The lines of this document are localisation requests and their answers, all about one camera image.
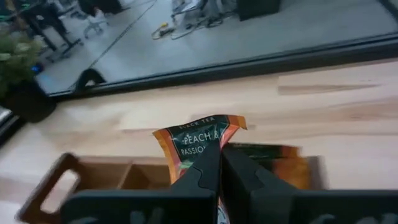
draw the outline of floor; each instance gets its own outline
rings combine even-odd
[[[125,5],[131,8],[110,17],[104,34],[92,35],[70,58],[47,65],[37,76],[46,92],[66,90],[90,66],[114,82],[386,34],[398,28],[376,0],[284,0],[282,10],[271,16],[244,22],[233,16],[221,26],[200,29],[178,40],[152,40],[150,34],[161,23],[171,22],[170,1],[133,0]],[[85,21],[65,19],[65,23],[72,36],[83,35]]]
[[[391,176],[398,172],[397,70],[395,60],[60,103],[0,150],[2,223],[15,223],[62,153],[163,157],[154,130],[209,114],[246,117],[248,130],[232,141],[294,145],[304,156],[321,156],[329,189],[398,189]],[[72,178],[64,180],[55,195]]]

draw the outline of wooden table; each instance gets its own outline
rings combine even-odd
[[[398,62],[384,62],[62,103],[0,150],[2,223],[13,223],[61,153],[163,157],[153,130],[209,114],[246,117],[249,130],[232,141],[291,144],[322,156],[331,189],[398,189],[397,72]]]

